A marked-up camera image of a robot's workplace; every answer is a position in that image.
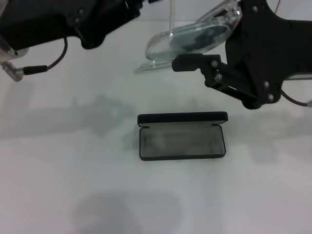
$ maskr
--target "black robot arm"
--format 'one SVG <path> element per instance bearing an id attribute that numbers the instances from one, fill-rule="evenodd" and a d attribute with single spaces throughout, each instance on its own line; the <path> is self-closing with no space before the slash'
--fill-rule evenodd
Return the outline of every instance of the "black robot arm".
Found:
<path id="1" fill-rule="evenodd" d="M 242 0 L 240 6 L 242 19 L 225 45 L 227 64 L 219 55 L 184 54 L 172 68 L 199 68 L 207 87 L 257 109 L 279 101 L 285 79 L 312 73 L 312 21 L 282 19 L 266 0 Z"/>
<path id="2" fill-rule="evenodd" d="M 142 2 L 9 0 L 0 17 L 0 35 L 15 51 L 69 36 L 80 38 L 83 48 L 92 49 L 107 34 L 137 18 Z"/>

